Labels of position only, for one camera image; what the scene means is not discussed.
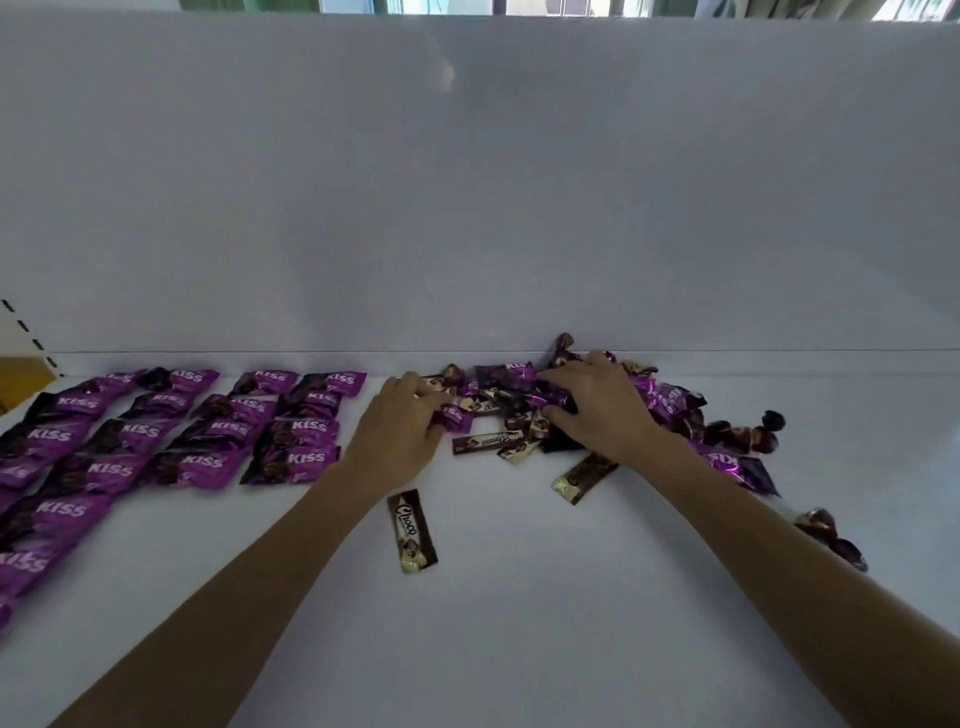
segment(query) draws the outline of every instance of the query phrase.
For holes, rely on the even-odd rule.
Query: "chocolate bar wrapper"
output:
[[[325,389],[298,389],[280,397],[278,417],[325,417],[333,419],[340,411],[341,395]]]
[[[0,595],[16,598],[29,592],[67,557],[74,544],[0,544]]]
[[[423,516],[420,493],[404,491],[387,498],[396,533],[396,550],[404,573],[417,573],[437,563],[437,549]]]
[[[195,398],[196,395],[175,391],[140,395],[133,400],[130,409],[120,415],[120,419],[182,419],[186,417],[186,413],[193,408],[193,400]]]
[[[704,445],[698,442],[690,444],[702,457],[706,458],[712,468],[729,475],[748,491],[762,496],[778,497],[780,495],[774,486],[773,478],[759,459],[737,455],[717,445]]]
[[[165,450],[147,464],[139,482],[175,488],[221,490],[227,487],[248,454],[238,449],[214,452],[205,449]]]
[[[146,369],[138,369],[135,372],[116,372],[114,374],[96,376],[78,384],[75,389],[82,392],[109,392],[116,397],[128,395],[136,389],[136,381],[147,373]]]
[[[92,424],[82,417],[42,424],[18,423],[0,439],[0,464],[23,456],[51,463],[79,449]]]
[[[264,425],[239,420],[196,420],[170,444],[168,449],[252,449]]]
[[[274,418],[276,401],[241,395],[210,395],[193,411],[201,420],[237,420],[264,425]]]
[[[473,413],[456,404],[444,404],[434,412],[432,422],[442,425],[447,432],[467,434],[473,427]]]
[[[265,395],[285,395],[297,386],[300,375],[296,372],[268,369],[259,372],[246,372],[233,385],[232,395],[263,397]]]
[[[251,485],[312,483],[339,459],[340,448],[332,443],[269,449],[253,459],[240,482]]]
[[[499,415],[502,409],[495,401],[481,400],[478,397],[464,397],[460,400],[460,407],[473,414],[473,417],[489,417]]]
[[[356,397],[366,380],[367,375],[363,372],[324,372],[305,375],[295,391],[325,389],[341,397]]]
[[[198,395],[210,388],[220,377],[220,373],[212,369],[170,371],[163,367],[156,367],[141,376],[136,383],[152,392],[184,392]]]
[[[523,433],[517,430],[491,432],[486,435],[468,435],[467,437],[453,438],[453,454],[463,455],[468,452],[485,452],[492,449],[501,449],[515,445],[523,440]]]
[[[576,505],[593,486],[619,467],[612,460],[592,452],[554,480],[551,488],[572,505]]]
[[[108,392],[87,393],[78,388],[51,394],[40,392],[23,416],[24,422],[42,423],[87,417],[99,420],[120,395]]]
[[[265,430],[257,449],[332,445],[339,432],[340,423],[326,417],[274,420]]]
[[[68,455],[50,471],[40,492],[47,496],[82,493],[119,496],[133,487],[148,460],[147,453]]]
[[[84,445],[84,452],[150,454],[180,420],[107,420]]]
[[[37,494],[21,499],[0,525],[0,544],[74,544],[107,515],[110,496]]]
[[[539,441],[526,441],[517,443],[516,445],[510,445],[504,449],[499,449],[496,454],[502,457],[511,465],[519,465],[524,460],[526,460],[530,455],[537,451],[540,448]]]
[[[21,455],[0,461],[0,488],[10,491],[25,491],[53,462],[50,458],[35,455]]]

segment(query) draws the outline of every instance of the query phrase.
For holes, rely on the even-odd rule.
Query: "chocolate candy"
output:
[[[240,482],[252,485],[312,483],[339,459],[340,448],[332,443],[269,449],[253,460]]]
[[[572,505],[576,505],[593,486],[619,467],[612,460],[592,452],[554,480],[550,487]]]
[[[196,420],[171,443],[170,449],[251,449],[263,426],[239,420]]]
[[[540,447],[538,440],[524,440],[516,445],[509,445],[506,448],[499,449],[496,454],[502,457],[511,465],[519,465],[526,460],[533,452]]]
[[[74,544],[107,515],[113,499],[93,494],[29,496],[0,527],[0,544]]]
[[[136,383],[152,392],[185,392],[197,395],[209,389],[220,376],[212,369],[175,370],[171,372],[163,367],[156,367],[141,376]]]
[[[467,434],[473,426],[473,413],[456,404],[444,404],[433,414],[434,425],[442,425],[447,432]]]
[[[296,420],[274,420],[264,435],[264,447],[295,448],[333,444],[340,432],[340,423],[325,417],[304,417]]]
[[[742,487],[762,496],[779,496],[773,478],[755,457],[738,455],[718,445],[693,442],[693,448],[707,459],[709,465],[732,477]]]
[[[453,454],[463,455],[468,452],[484,452],[491,449],[501,449],[523,440],[523,433],[517,430],[491,432],[486,435],[469,435],[453,439]]]
[[[766,427],[771,432],[780,432],[784,427],[786,427],[786,420],[783,418],[780,412],[775,412],[772,409],[768,409],[763,413],[763,426]]]
[[[138,369],[135,372],[118,372],[110,375],[96,376],[93,379],[81,382],[75,389],[91,394],[95,392],[110,392],[116,397],[123,397],[136,389],[136,381],[146,373],[146,369]]]
[[[124,420],[136,419],[179,419],[193,407],[196,395],[187,392],[165,391],[149,395],[140,395],[120,417]]]
[[[193,416],[202,420],[238,420],[251,425],[263,425],[274,418],[276,402],[255,397],[210,395],[194,410]]]
[[[149,454],[82,453],[62,458],[43,481],[44,495],[77,493],[119,496],[133,487]]]
[[[264,395],[285,395],[293,391],[300,375],[296,372],[268,369],[258,372],[246,372],[233,385],[232,395],[262,397]]]
[[[474,417],[488,417],[501,413],[500,405],[495,401],[480,399],[479,397],[464,397],[460,400],[460,407],[471,412]]]
[[[107,420],[84,445],[85,452],[149,454],[159,449],[163,438],[179,420]]]
[[[119,395],[98,392],[87,393],[78,388],[51,394],[40,392],[24,415],[24,421],[54,422],[56,420],[87,417],[99,420]]]
[[[396,550],[404,573],[417,573],[437,563],[437,549],[423,517],[420,493],[404,491],[387,498],[396,533]]]
[[[219,451],[166,450],[147,464],[140,482],[147,485],[193,486],[204,490],[220,490],[236,475],[247,458],[244,450]]]

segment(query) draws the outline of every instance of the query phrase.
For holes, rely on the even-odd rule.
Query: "purple candy wrapper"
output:
[[[274,448],[332,445],[339,432],[340,423],[325,417],[274,420],[269,425],[265,445]]]
[[[156,392],[150,395],[140,395],[130,409],[120,415],[124,420],[139,418],[156,418],[161,420],[186,417],[186,413],[193,407],[195,395],[186,392]]]
[[[177,488],[226,488],[247,458],[245,450],[164,451],[155,455],[144,469],[140,482]]]
[[[300,375],[296,372],[281,370],[265,370],[262,372],[247,372],[233,385],[232,395],[247,397],[262,397],[264,395],[285,395],[293,391]]]
[[[770,477],[767,469],[763,467],[763,463],[757,458],[734,455],[715,445],[704,445],[698,442],[691,442],[690,445],[707,459],[712,468],[730,475],[748,491],[753,491],[762,496],[780,496],[776,486],[774,486],[773,478]]]
[[[0,527],[0,544],[74,544],[102,521],[113,498],[89,493],[23,498]]]
[[[69,455],[54,466],[43,481],[47,496],[79,493],[118,496],[133,487],[149,454]]]
[[[253,485],[312,483],[339,459],[340,448],[332,444],[271,449],[251,463],[240,482]]]
[[[141,376],[136,383],[152,392],[173,390],[197,395],[209,389],[219,376],[220,373],[212,369],[178,369],[171,372],[163,367],[156,367]]]
[[[447,432],[467,435],[473,427],[473,413],[456,404],[444,404],[433,414],[433,425],[442,425]]]
[[[170,449],[250,449],[264,425],[239,420],[197,420],[170,445]]]
[[[210,395],[194,410],[201,420],[238,420],[251,425],[263,425],[274,418],[276,401],[254,397]]]
[[[78,384],[75,389],[82,392],[109,392],[115,397],[123,397],[136,389],[136,381],[147,373],[146,369],[138,369],[135,372],[96,376],[93,379]]]
[[[0,487],[13,491],[25,491],[50,465],[50,458],[21,455],[11,460],[0,461]]]
[[[14,598],[36,583],[73,550],[72,544],[0,545],[0,594]]]
[[[149,454],[156,452],[163,438],[179,424],[179,420],[107,420],[84,445],[84,451]]]

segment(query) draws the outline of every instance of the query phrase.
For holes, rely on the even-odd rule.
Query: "candy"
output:
[[[84,452],[156,452],[179,420],[107,420],[84,445]]]
[[[144,468],[140,482],[147,485],[193,486],[220,490],[236,475],[247,458],[244,450],[166,450],[155,455]]]
[[[293,391],[300,375],[296,372],[264,370],[247,372],[237,379],[230,390],[232,395],[261,397],[263,395],[285,395]]]
[[[133,487],[149,459],[149,454],[69,455],[61,459],[47,475],[41,493],[118,496]]]
[[[209,389],[220,376],[212,369],[175,370],[171,372],[163,367],[156,367],[141,376],[136,383],[152,392],[185,392],[197,395]]]
[[[452,440],[453,454],[463,455],[468,452],[484,452],[491,449],[501,449],[523,440],[523,433],[517,430],[491,432],[486,435],[469,435],[455,437]]]
[[[396,550],[404,573],[417,573],[437,563],[437,550],[426,526],[420,493],[404,491],[387,498],[396,533]]]
[[[264,425],[239,420],[195,420],[170,445],[170,449],[251,449]]]
[[[201,420],[231,419],[251,425],[262,425],[274,418],[276,402],[254,397],[210,395],[193,411]]]
[[[340,423],[326,417],[274,420],[264,436],[265,447],[295,448],[332,444],[337,440]]]
[[[593,486],[619,467],[612,460],[592,452],[554,480],[550,487],[572,505],[576,505]]]
[[[140,395],[130,409],[120,417],[124,420],[137,418],[171,419],[186,417],[193,407],[196,395],[187,392],[165,391],[149,395]]]
[[[432,422],[442,425],[447,432],[467,434],[473,425],[473,413],[456,404],[444,404],[434,412]]]
[[[332,443],[270,449],[253,460],[240,482],[252,485],[312,483],[339,459],[340,448]]]

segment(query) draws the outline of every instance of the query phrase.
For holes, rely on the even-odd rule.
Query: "pile of candy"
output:
[[[335,372],[298,383],[296,372],[246,373],[228,394],[207,397],[157,452],[219,376],[163,368],[98,376],[37,395],[23,421],[0,436],[0,627],[16,602],[136,485],[219,490],[251,454],[243,482],[315,480],[340,455],[341,398],[355,397],[367,378]],[[87,439],[108,409],[137,387],[147,393]]]
[[[572,346],[573,337],[568,333],[561,334],[553,353],[540,368],[552,369],[580,359],[570,350]],[[616,363],[612,353],[606,354],[611,362]],[[622,361],[620,365],[660,426],[683,435],[714,469],[729,475],[856,569],[867,570],[866,561],[856,546],[839,538],[830,513],[823,508],[811,511],[790,509],[780,498],[763,463],[752,455],[777,449],[779,440],[775,433],[786,425],[779,412],[767,410],[761,425],[754,427],[734,426],[726,420],[705,425],[702,408],[707,400],[702,395],[657,381],[656,367],[645,367],[632,361]],[[443,407],[436,418],[448,431],[461,435],[453,439],[453,454],[496,450],[501,458],[518,465],[537,450],[584,449],[543,416],[541,410],[547,404],[572,413],[576,413],[577,408],[568,392],[537,380],[537,371],[533,362],[525,362],[476,367],[475,374],[468,376],[460,367],[450,364],[442,373],[424,377],[431,388],[459,398],[457,403]],[[469,434],[474,418],[493,415],[503,418],[501,431]],[[617,467],[607,458],[590,453],[558,477],[552,488],[576,505]],[[401,567],[404,571],[414,572],[436,563],[437,555],[429,542],[419,494],[408,491],[395,497],[395,501],[389,505],[394,517]]]

